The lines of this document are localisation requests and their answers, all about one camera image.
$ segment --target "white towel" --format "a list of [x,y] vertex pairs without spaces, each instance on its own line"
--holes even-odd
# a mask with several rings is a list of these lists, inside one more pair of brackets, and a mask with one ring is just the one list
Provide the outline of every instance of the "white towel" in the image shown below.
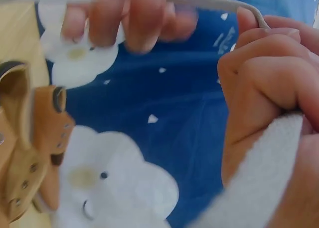
[[264,228],[289,181],[303,117],[276,119],[253,145],[227,189],[189,228]]

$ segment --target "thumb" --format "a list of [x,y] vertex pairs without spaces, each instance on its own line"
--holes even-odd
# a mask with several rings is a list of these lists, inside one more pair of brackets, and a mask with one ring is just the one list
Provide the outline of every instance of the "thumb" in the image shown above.
[[248,9],[239,7],[237,10],[237,20],[238,20],[239,35],[243,34],[244,32],[248,30],[259,28],[258,22],[254,14]]

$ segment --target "wooden surface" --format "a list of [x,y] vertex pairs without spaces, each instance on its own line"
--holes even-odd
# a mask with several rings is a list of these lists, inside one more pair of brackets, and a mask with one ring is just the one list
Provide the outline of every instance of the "wooden surface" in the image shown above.
[[[0,5],[0,60],[18,59],[31,65],[33,86],[49,84],[46,63],[39,42],[34,5],[15,3]],[[50,228],[49,217],[34,207],[10,228]]]

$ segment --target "white plush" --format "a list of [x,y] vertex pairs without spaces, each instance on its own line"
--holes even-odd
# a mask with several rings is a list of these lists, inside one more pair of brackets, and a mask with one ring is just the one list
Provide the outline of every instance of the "white plush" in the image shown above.
[[87,23],[80,41],[64,41],[60,33],[65,10],[66,4],[39,3],[39,19],[45,29],[40,41],[45,58],[53,63],[52,84],[75,88],[92,82],[97,75],[113,65],[118,56],[119,44],[124,42],[125,36],[120,24],[113,46],[93,49],[88,38]]
[[264,228],[291,177],[302,122],[299,114],[275,120],[227,189],[189,228]]
[[[174,178],[146,162],[130,137],[85,126],[72,132],[60,181],[52,228],[170,228],[166,218],[178,201]],[[93,220],[83,215],[85,201]]]

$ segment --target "black bead eye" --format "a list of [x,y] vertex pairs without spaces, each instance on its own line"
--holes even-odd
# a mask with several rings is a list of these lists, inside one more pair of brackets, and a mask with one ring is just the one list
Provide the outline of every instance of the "black bead eye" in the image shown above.
[[107,179],[107,177],[108,177],[108,174],[107,174],[106,172],[102,172],[102,173],[100,174],[100,179],[101,179],[101,180],[105,180],[105,179]]

